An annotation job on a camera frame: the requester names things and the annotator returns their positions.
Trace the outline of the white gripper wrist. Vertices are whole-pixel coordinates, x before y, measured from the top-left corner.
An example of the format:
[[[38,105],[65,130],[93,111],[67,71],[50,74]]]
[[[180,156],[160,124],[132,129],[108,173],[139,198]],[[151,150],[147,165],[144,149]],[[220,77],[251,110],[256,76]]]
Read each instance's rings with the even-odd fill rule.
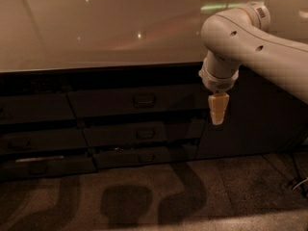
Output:
[[[202,66],[198,75],[202,79],[205,88],[214,93],[208,97],[212,123],[221,125],[229,103],[229,95],[226,92],[234,87],[239,78],[239,71],[236,71],[232,77],[218,78],[210,74],[206,66]]]

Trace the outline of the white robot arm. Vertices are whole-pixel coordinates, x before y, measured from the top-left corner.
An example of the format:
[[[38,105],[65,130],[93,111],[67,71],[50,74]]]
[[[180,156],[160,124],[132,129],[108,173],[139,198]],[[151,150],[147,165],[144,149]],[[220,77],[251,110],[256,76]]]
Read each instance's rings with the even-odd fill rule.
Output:
[[[250,2],[215,13],[201,28],[208,50],[199,71],[208,97],[212,123],[221,125],[229,102],[227,92],[244,65],[276,86],[308,103],[308,45],[269,33],[270,12]]]

